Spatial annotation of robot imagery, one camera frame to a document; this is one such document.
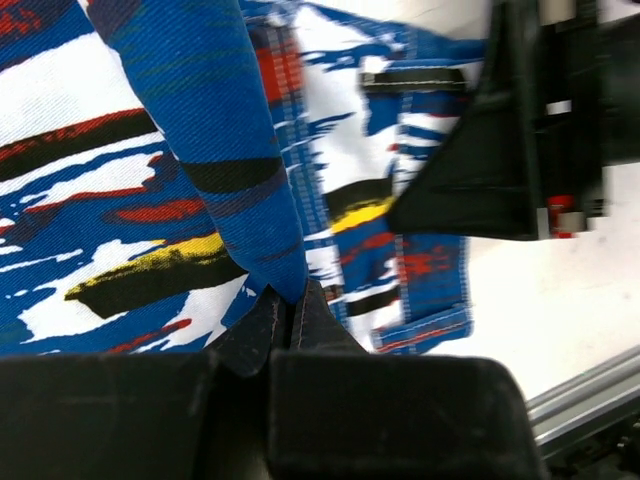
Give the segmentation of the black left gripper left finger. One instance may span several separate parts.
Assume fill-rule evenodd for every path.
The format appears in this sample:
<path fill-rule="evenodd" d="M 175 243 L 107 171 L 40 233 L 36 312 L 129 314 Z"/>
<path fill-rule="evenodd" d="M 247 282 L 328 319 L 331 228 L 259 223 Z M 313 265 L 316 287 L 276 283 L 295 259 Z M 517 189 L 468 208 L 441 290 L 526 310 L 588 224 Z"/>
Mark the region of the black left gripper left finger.
<path fill-rule="evenodd" d="M 283 344 L 286 302 L 267 286 L 253 307 L 206 347 L 236 376 L 255 376 L 266 365 L 273 346 Z"/>

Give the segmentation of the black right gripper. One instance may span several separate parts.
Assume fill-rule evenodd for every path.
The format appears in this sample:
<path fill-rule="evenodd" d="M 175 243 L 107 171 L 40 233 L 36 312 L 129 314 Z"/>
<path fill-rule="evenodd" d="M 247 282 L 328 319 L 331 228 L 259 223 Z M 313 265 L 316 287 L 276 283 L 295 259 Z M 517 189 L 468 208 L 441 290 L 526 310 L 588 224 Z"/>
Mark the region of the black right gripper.
<path fill-rule="evenodd" d="M 606 213 L 605 168 L 638 160 L 638 2 L 617 12 L 600 1 L 495 1 L 472 101 L 393 202 L 388 225 L 538 240 L 542 180 L 550 234 L 575 235 Z"/>

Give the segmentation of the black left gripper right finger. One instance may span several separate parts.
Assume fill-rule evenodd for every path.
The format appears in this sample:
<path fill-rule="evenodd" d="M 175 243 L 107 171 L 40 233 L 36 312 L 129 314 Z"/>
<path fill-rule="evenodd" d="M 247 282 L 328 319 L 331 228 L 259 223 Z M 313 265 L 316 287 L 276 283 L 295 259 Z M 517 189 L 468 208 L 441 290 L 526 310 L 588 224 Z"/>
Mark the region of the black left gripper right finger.
<path fill-rule="evenodd" d="M 295 306 L 289 349 L 366 354 L 366 350 L 331 313 L 320 283 L 311 279 Z"/>

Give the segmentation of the blue white red patterned trousers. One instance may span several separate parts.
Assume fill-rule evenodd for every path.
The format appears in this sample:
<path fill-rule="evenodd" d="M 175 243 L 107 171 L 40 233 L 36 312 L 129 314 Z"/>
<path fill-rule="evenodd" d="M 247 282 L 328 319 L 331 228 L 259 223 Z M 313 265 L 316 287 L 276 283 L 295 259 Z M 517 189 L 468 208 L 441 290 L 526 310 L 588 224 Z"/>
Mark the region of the blue white red patterned trousers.
<path fill-rule="evenodd" d="M 1 351 L 194 351 L 267 286 L 367 350 L 472 330 L 466 241 L 386 215 L 485 1 L 5 1 Z"/>

